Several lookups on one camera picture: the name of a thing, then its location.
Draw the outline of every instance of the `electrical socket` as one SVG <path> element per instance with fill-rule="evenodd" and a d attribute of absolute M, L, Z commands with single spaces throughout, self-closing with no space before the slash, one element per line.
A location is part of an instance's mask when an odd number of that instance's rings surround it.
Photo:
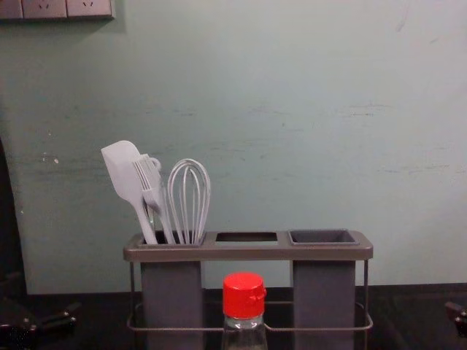
<path fill-rule="evenodd" d="M 111 0 L 66 0 L 68 17 L 112 18 Z"/>
<path fill-rule="evenodd" d="M 23 18 L 21 0 L 0 0 L 0 20 Z"/>
<path fill-rule="evenodd" d="M 65 0 L 23 0 L 24 18 L 66 18 Z"/>

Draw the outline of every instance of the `plastic bottle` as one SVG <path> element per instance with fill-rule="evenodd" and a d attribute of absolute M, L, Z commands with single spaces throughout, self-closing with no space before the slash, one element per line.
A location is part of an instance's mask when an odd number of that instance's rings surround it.
<path fill-rule="evenodd" d="M 265 296 L 263 279 L 256 273 L 232 273 L 224 279 L 222 350 L 267 350 Z"/>

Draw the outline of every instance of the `utensil holder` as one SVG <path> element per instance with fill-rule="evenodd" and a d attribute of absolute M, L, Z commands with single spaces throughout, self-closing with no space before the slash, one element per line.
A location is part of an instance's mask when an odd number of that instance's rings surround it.
<path fill-rule="evenodd" d="M 146 245 L 134 236 L 123 250 L 131 265 L 141 264 L 143 309 L 148 350 L 203 350 L 203 291 L 201 261 L 289 260 L 293 268 L 294 325 L 269 332 L 294 333 L 294 349 L 353 350 L 354 332 L 372 327 L 368 314 L 368 260 L 373 246 L 360 232 L 349 230 L 291 230 L 277 232 L 209 232 L 193 245 Z M 366 324 L 356 327 L 355 262 L 364 261 Z M 132 315 L 135 305 L 132 303 Z"/>

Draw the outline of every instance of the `gray container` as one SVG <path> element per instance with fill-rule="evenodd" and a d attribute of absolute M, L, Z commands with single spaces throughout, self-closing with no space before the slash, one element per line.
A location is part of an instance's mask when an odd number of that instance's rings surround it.
<path fill-rule="evenodd" d="M 295 350 L 353 350 L 353 332 L 311 332 L 304 328 L 356 330 L 355 261 L 366 262 L 367 277 L 373 246 L 362 233 L 348 230 L 210 232 L 205 233 L 199 246 L 146 245 L 138 235 L 131 239 L 123 255 L 125 260 L 142 266 L 147 327 L 166 328 L 165 332 L 148 334 L 149 350 L 204 350 L 201 331 L 173 332 L 167 328 L 203 327 L 201 261 L 207 260 L 292 261 L 294 328 L 268 329 L 295 330 Z"/>

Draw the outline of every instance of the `painted wall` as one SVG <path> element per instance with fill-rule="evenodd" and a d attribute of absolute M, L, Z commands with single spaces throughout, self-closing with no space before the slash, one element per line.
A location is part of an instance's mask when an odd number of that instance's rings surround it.
<path fill-rule="evenodd" d="M 210 230 L 352 228 L 375 245 L 373 284 L 465 281 L 465 1 L 138 0 L 117 16 L 0 26 L 29 292 L 128 290 L 138 222 L 99 152 L 121 139 L 166 171 L 206 165 Z M 261 271 L 287 285 L 287 268 Z"/>

